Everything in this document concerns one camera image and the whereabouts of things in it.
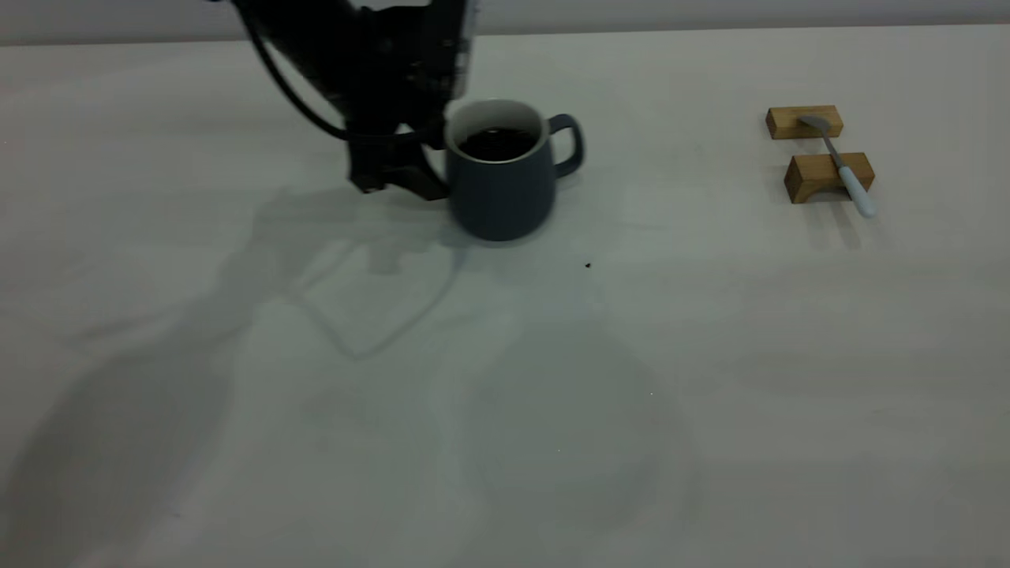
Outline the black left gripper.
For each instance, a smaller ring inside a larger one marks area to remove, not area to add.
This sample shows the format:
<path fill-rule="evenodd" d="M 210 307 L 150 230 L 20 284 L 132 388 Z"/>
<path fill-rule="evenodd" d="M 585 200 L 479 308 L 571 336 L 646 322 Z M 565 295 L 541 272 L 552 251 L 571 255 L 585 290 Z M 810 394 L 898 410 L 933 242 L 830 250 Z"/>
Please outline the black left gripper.
<path fill-rule="evenodd" d="M 445 148 L 451 4 L 339 6 L 338 93 L 332 103 L 344 118 L 340 139 L 349 143 L 350 182 L 364 194 L 395 185 L 426 201 L 447 199 L 450 188 L 425 148 Z"/>

